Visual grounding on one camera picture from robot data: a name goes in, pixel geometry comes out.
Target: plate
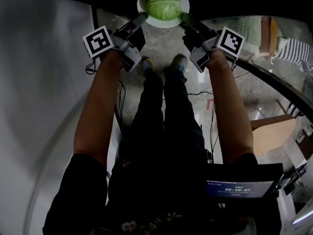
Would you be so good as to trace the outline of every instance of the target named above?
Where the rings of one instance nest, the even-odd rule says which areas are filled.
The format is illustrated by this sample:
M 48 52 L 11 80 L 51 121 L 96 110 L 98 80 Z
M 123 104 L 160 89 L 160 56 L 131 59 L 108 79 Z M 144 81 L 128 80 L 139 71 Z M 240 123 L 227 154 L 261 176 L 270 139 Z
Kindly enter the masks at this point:
M 139 13 L 146 12 L 144 2 L 145 0 L 137 1 L 137 9 Z M 181 8 L 181 12 L 189 13 L 189 9 L 190 9 L 189 0 L 180 0 L 180 8 Z M 146 22 L 158 28 L 171 28 L 176 25 L 179 25 L 182 22 L 182 19 L 179 16 L 173 20 L 162 21 L 149 15 Z

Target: striped fabric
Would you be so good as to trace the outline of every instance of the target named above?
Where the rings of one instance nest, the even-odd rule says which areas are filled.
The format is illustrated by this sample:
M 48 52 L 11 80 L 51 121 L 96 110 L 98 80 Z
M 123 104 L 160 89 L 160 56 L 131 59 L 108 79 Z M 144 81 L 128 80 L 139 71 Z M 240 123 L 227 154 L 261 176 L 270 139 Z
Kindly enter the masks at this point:
M 307 64 L 309 72 L 313 72 L 313 64 L 308 62 L 311 46 L 295 39 L 290 39 L 279 55 L 275 58 L 283 59 L 302 66 L 302 61 Z

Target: white wall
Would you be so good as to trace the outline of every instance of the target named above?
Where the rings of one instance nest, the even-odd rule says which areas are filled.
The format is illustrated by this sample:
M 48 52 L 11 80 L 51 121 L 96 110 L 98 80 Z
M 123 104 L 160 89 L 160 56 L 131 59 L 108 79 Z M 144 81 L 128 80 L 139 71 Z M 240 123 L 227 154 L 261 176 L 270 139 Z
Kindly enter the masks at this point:
M 36 212 L 49 208 L 58 189 L 93 79 L 84 71 L 89 57 L 82 41 L 92 30 L 86 4 L 0 0 L 2 235 L 23 234 L 28 207 L 37 225 L 26 225 L 24 234 L 41 233 L 45 215 L 39 220 Z

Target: timer display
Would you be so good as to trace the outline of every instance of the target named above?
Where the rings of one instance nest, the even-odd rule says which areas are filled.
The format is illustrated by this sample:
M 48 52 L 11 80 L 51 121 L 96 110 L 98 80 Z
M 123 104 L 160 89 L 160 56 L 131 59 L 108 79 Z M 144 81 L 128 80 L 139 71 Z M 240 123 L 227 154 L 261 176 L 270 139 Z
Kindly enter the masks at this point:
M 207 181 L 206 195 L 229 198 L 261 198 L 273 181 L 221 182 Z

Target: sneaker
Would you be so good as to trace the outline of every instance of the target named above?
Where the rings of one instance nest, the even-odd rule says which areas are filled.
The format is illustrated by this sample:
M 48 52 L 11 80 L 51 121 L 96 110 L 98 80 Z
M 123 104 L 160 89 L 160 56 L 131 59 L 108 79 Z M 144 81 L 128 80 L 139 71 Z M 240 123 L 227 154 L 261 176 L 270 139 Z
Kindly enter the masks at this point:
M 179 70 L 184 73 L 187 69 L 188 59 L 184 55 L 177 55 L 172 63 L 172 69 Z
M 147 77 L 152 72 L 156 72 L 156 66 L 151 58 L 146 58 L 142 60 L 142 71 L 145 77 Z

